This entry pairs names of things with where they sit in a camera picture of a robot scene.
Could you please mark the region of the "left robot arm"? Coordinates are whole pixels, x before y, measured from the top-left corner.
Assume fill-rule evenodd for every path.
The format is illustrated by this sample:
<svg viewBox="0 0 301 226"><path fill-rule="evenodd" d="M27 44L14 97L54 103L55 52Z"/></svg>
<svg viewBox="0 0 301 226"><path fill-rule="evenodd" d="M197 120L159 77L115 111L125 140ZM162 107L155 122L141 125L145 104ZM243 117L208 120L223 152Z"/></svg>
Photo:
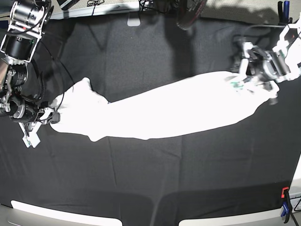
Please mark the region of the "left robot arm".
<svg viewBox="0 0 301 226"><path fill-rule="evenodd" d="M282 28L271 50L263 50L251 42L242 42L243 59L239 72L244 82L272 90L276 83L292 81L301 75L301 20L287 25L262 25Z"/></svg>

